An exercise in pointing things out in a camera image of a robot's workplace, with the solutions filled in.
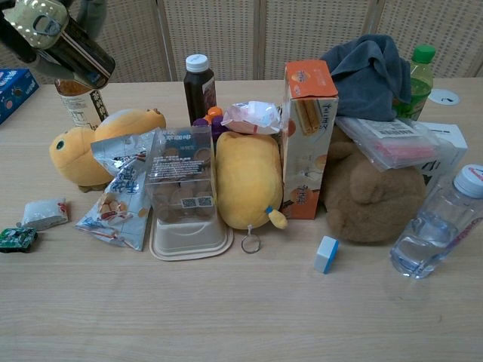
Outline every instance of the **toy car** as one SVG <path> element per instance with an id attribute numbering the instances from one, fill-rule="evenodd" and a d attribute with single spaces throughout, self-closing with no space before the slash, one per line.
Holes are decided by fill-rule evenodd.
<path id="1" fill-rule="evenodd" d="M 34 240 L 38 237 L 34 228 L 5 229 L 0 234 L 1 253 L 28 253 Z"/>

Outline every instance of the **green bottle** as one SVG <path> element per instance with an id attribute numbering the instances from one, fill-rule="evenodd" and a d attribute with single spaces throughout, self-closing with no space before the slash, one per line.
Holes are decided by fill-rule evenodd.
<path id="1" fill-rule="evenodd" d="M 432 90 L 431 60 L 436 49 L 427 44 L 415 47 L 411 59 L 411 103 L 399 103 L 395 106 L 399 118 L 414 121 L 420 116 L 424 103 Z"/>

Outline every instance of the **blue box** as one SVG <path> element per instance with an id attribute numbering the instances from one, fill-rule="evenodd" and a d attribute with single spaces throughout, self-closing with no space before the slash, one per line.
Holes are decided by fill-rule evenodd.
<path id="1" fill-rule="evenodd" d="M 0 124 L 37 89 L 28 69 L 0 69 Z"/>

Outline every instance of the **yellow chick plush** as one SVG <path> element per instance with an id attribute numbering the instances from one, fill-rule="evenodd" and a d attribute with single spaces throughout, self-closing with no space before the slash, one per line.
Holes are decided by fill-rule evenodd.
<path id="1" fill-rule="evenodd" d="M 123 109 L 107 117 L 95 131 L 74 127 L 60 134 L 50 145 L 49 154 L 57 171 L 82 191 L 103 189 L 112 176 L 94 159 L 91 143 L 157 127 L 166 127 L 165 117 L 157 109 Z"/>
<path id="2" fill-rule="evenodd" d="M 224 132 L 217 141 L 217 206 L 234 229 L 258 228 L 269 220 L 287 227 L 278 212 L 282 198 L 276 141 L 267 135 Z"/>

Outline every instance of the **gray cloth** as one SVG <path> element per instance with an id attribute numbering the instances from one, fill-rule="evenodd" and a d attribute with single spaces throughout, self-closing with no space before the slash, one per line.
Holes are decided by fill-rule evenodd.
<path id="1" fill-rule="evenodd" d="M 411 101 L 409 62 L 388 35 L 363 35 L 330 49 L 327 62 L 339 91 L 338 115 L 391 121 L 394 98 Z"/>

